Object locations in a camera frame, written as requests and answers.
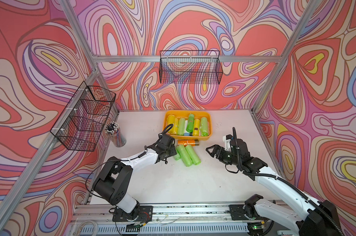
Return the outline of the green yellow trash bag roll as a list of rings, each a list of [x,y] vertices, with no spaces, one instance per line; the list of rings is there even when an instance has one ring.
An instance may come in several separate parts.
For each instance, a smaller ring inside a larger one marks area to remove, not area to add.
[[[200,133],[200,119],[195,119],[193,123],[192,135],[199,136],[199,133]]]

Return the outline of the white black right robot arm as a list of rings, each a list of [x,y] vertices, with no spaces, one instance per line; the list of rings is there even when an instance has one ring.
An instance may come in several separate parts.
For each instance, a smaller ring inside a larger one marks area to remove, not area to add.
[[[241,213],[245,218],[268,218],[299,236],[343,235],[333,203],[311,197],[280,177],[264,161],[253,157],[242,139],[227,135],[224,144],[210,146],[206,152],[225,166],[235,165],[238,172],[263,185],[289,206],[279,206],[255,194],[244,202]]]

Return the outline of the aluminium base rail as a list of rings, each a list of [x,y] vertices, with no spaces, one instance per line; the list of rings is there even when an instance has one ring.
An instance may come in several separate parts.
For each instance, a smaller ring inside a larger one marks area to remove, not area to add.
[[[148,225],[167,226],[171,223],[228,223],[232,222],[230,205],[242,205],[236,202],[196,202],[151,204],[152,218]],[[112,205],[80,205],[74,210],[70,227],[78,227],[85,221],[115,225]]]

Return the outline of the orange plastic storage box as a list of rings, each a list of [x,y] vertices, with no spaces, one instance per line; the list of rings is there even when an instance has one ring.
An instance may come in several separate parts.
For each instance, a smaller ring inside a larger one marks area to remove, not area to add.
[[[201,134],[199,136],[180,136],[180,135],[172,135],[172,137],[180,140],[187,140],[187,139],[198,139],[200,141],[206,141],[208,140],[212,133],[213,133],[213,128],[212,128],[212,120],[211,120],[211,115],[208,112],[205,111],[187,111],[187,110],[169,110],[165,113],[165,118],[163,121],[163,127],[165,128],[169,123],[168,123],[168,117],[170,115],[175,116],[175,118],[185,118],[188,119],[189,115],[193,114],[196,119],[201,119],[205,117],[207,119],[207,136],[202,136]]]

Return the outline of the green roll with label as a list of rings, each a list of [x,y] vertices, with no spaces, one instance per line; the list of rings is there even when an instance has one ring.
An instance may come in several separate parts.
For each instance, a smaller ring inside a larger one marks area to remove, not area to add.
[[[188,120],[187,120],[187,127],[186,127],[186,130],[188,133],[193,132],[194,120],[195,120],[194,114],[189,114]]]

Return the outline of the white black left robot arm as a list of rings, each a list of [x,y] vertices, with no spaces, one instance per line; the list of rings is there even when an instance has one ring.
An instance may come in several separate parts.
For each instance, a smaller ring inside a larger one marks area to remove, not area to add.
[[[145,146],[142,152],[121,159],[110,157],[94,180],[91,190],[119,209],[123,218],[139,220],[140,203],[128,194],[132,174],[160,161],[167,163],[167,159],[176,154],[175,139],[160,133],[158,140]]]

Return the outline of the light green roll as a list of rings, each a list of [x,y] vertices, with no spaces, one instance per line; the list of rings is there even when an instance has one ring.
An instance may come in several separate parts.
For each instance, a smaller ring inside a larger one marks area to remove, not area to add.
[[[176,149],[177,149],[178,153],[180,154],[181,159],[182,159],[183,163],[185,164],[185,166],[186,167],[191,166],[193,164],[193,162],[192,162],[188,152],[186,151],[185,146],[178,145]]]
[[[185,131],[185,118],[180,118],[179,119],[179,124],[178,124],[178,130],[177,130],[177,135],[183,136]]]
[[[201,160],[197,153],[195,152],[194,148],[191,145],[187,145],[185,147],[189,157],[191,158],[192,162],[194,165],[199,165],[201,163]]]
[[[203,136],[203,137],[206,137],[209,135],[208,120],[206,117],[202,117],[200,120],[200,133],[201,133],[201,136]]]

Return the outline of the cup of pens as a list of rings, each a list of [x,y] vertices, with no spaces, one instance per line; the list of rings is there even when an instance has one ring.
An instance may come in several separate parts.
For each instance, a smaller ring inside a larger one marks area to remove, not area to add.
[[[110,137],[115,147],[123,147],[127,142],[117,122],[107,123],[105,125],[105,133]]]

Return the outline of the white blue trash bag roll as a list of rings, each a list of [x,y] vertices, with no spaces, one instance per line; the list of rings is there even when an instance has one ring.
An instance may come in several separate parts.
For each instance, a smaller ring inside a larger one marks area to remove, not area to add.
[[[185,120],[184,124],[184,136],[190,136],[190,133],[187,131],[188,120]]]

